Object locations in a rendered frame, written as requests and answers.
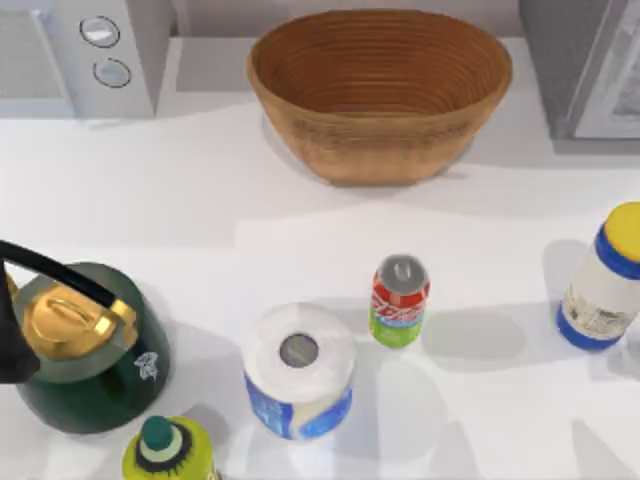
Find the red and green can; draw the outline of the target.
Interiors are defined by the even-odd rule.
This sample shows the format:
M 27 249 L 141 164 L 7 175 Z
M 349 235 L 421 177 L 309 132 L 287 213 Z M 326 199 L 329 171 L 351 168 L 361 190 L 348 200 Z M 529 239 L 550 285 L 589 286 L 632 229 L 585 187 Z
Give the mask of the red and green can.
M 369 330 L 382 345 L 399 349 L 421 332 L 431 282 L 413 255 L 387 256 L 376 269 L 369 306 Z

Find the white paper towel roll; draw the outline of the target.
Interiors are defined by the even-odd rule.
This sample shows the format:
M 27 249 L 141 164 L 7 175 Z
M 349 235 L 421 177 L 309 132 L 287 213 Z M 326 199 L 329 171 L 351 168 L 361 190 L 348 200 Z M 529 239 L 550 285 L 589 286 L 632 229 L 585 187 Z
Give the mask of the white paper towel roll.
M 298 302 L 272 308 L 248 334 L 242 358 L 251 409 L 276 436 L 316 439 L 347 417 L 356 345 L 326 308 Z

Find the brown woven basket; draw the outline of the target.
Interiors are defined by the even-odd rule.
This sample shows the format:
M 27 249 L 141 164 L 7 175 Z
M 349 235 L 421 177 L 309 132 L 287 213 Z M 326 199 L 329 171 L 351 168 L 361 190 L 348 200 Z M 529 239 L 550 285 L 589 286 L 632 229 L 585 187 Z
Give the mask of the brown woven basket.
M 343 186 L 438 174 L 471 144 L 512 76 L 492 34 L 409 9 L 298 17 L 259 38 L 247 58 L 248 80 L 284 145 Z

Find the dark green kettle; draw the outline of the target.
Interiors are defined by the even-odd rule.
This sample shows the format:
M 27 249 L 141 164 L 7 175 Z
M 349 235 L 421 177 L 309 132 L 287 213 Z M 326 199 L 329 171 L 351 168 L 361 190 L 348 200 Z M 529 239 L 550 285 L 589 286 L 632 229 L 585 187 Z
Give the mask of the dark green kettle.
M 164 327 L 131 278 L 0 240 L 0 385 L 44 423 L 72 434 L 121 427 L 170 370 Z

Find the yellow-green bottle with green cap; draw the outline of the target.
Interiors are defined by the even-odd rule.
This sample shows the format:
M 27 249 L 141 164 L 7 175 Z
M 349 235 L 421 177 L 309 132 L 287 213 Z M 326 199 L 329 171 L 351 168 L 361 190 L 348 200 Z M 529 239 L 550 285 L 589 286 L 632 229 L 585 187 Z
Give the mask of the yellow-green bottle with green cap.
M 122 458 L 124 480 L 221 480 L 213 442 L 184 416 L 147 418 Z

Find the round microwave knob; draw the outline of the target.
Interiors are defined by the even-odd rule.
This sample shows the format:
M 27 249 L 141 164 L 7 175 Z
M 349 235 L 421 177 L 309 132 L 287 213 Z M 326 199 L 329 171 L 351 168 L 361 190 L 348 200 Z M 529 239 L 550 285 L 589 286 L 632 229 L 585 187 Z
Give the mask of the round microwave knob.
M 95 62 L 92 72 L 96 81 L 111 89 L 124 88 L 132 79 L 130 68 L 115 58 L 106 58 Z
M 119 27 L 105 16 L 83 19 L 79 31 L 87 43 L 97 48 L 111 48 L 120 39 Z

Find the white jar with yellow lid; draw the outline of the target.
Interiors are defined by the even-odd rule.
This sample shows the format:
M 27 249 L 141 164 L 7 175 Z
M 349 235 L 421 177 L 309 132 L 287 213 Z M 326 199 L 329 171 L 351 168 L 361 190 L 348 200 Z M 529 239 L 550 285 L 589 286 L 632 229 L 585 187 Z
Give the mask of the white jar with yellow lid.
M 640 201 L 616 206 L 561 299 L 556 324 L 565 339 L 602 351 L 640 317 Z

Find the grey cabinet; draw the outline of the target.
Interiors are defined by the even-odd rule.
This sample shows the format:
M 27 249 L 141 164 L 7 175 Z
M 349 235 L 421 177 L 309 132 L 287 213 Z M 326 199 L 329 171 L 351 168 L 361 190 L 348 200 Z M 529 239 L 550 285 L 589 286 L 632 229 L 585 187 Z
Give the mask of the grey cabinet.
M 519 0 L 554 140 L 640 140 L 640 0 Z

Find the pale microwave oven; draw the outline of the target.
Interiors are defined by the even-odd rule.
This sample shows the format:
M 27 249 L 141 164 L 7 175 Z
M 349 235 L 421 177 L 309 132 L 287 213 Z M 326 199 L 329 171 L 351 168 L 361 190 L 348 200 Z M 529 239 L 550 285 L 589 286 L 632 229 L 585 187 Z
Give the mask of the pale microwave oven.
M 113 47 L 82 38 L 80 22 L 96 16 L 119 27 Z M 154 116 L 175 26 L 171 0 L 0 0 L 0 118 Z M 130 68 L 126 87 L 95 80 L 106 58 Z

